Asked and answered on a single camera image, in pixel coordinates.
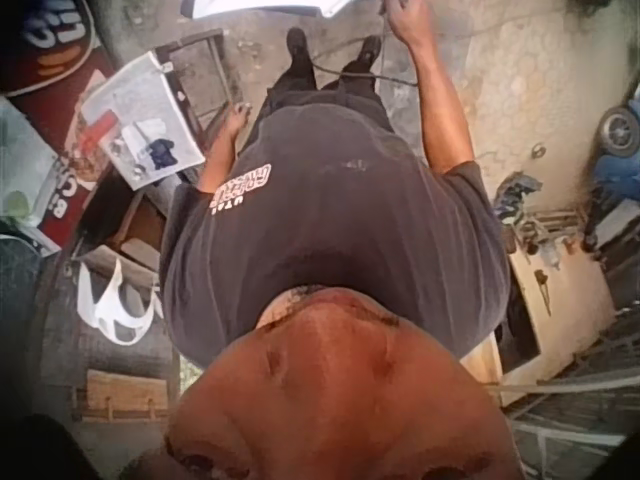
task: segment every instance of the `shoe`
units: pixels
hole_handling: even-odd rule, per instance
[[[371,69],[382,52],[382,37],[371,35],[364,40],[362,50],[358,54],[358,62],[363,63]]]
[[[292,28],[287,32],[287,49],[294,62],[297,59],[307,60],[310,58],[307,36],[302,29]]]

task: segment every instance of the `tire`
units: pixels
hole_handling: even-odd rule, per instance
[[[628,108],[614,107],[600,121],[600,140],[604,150],[616,157],[631,157],[640,148],[640,122]]]

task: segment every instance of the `mustache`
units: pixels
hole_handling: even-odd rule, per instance
[[[262,327],[262,329],[269,333],[278,328],[286,325],[288,322],[295,320],[296,318],[304,315],[304,311],[307,309],[308,305],[306,305],[305,301],[311,295],[321,290],[324,290],[326,287],[303,287],[308,289],[308,293],[300,296],[300,299],[294,303],[289,310],[279,319],[269,323]],[[379,325],[383,325],[387,328],[399,328],[401,317],[389,313],[378,313],[374,312],[364,306],[354,303],[353,305],[336,305],[338,308],[347,312],[351,317],[355,320],[360,320],[364,322],[377,323]]]

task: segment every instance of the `hand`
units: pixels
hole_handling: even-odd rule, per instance
[[[241,103],[229,108],[227,112],[227,119],[224,123],[224,130],[231,135],[234,140],[238,138],[238,135],[249,122],[249,115],[251,114],[251,105],[248,103]]]
[[[385,3],[393,33],[409,50],[415,52],[426,47],[435,51],[427,0],[385,0]]]

